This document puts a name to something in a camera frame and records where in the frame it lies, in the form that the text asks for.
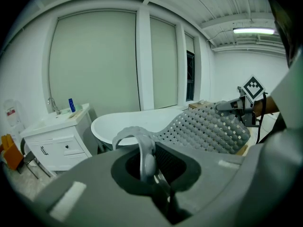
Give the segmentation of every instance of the orange object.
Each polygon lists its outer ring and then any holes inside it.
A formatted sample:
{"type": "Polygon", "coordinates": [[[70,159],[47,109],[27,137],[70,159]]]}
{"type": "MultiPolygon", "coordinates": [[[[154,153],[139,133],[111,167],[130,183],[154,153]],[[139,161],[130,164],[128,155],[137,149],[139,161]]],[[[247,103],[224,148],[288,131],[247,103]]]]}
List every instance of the orange object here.
{"type": "Polygon", "coordinates": [[[14,143],[11,135],[6,135],[1,137],[4,154],[3,157],[6,160],[9,168],[16,170],[20,162],[23,160],[23,155],[18,150],[16,144],[14,143]]]}

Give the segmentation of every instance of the white cabinet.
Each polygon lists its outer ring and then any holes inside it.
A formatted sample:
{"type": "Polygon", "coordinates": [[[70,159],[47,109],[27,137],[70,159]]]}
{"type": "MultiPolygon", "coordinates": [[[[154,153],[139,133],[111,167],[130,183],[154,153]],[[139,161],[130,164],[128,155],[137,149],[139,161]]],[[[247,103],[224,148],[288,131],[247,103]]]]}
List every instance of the white cabinet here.
{"type": "Polygon", "coordinates": [[[52,174],[67,171],[97,154],[88,113],[75,125],[24,137],[38,161],[52,174]]]}

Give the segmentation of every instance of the roller blind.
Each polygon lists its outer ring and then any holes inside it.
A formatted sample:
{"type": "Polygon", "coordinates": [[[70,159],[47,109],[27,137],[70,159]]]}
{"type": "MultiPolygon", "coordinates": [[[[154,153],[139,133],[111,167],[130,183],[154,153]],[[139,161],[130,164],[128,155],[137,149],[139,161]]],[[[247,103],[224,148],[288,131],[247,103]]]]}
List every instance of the roller blind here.
{"type": "Polygon", "coordinates": [[[178,64],[175,27],[151,18],[154,107],[177,104],[178,64]]]}
{"type": "Polygon", "coordinates": [[[186,49],[189,52],[192,52],[193,54],[195,54],[194,39],[192,37],[188,36],[187,34],[185,34],[185,41],[186,41],[186,49]]]}
{"type": "Polygon", "coordinates": [[[90,103],[92,120],[139,111],[135,14],[101,11],[59,20],[49,77],[59,109],[69,107],[72,98],[74,104],[90,103]]]}

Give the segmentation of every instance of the ceiling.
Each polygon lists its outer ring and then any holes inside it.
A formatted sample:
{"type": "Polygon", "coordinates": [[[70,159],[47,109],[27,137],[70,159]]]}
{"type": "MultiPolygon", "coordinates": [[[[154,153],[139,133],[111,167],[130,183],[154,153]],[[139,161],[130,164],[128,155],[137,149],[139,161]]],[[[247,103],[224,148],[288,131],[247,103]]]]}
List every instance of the ceiling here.
{"type": "MultiPolygon", "coordinates": [[[[46,10],[69,0],[32,0],[18,19],[15,33],[46,10]]],[[[142,0],[163,6],[189,21],[214,51],[266,52],[285,56],[279,35],[234,34],[236,27],[275,28],[268,0],[142,0]]]]}

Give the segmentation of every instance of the faucet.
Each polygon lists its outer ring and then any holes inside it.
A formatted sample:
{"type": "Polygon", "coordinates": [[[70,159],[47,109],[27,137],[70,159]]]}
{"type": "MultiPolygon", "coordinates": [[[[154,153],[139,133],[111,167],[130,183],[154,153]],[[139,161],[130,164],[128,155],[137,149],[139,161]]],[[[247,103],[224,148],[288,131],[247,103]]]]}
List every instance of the faucet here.
{"type": "Polygon", "coordinates": [[[57,115],[61,114],[61,111],[58,109],[58,107],[57,107],[57,105],[56,105],[56,103],[55,103],[55,100],[54,100],[52,97],[50,97],[50,98],[47,100],[47,104],[49,105],[51,101],[52,101],[52,108],[53,108],[53,110],[56,111],[57,115]]]}

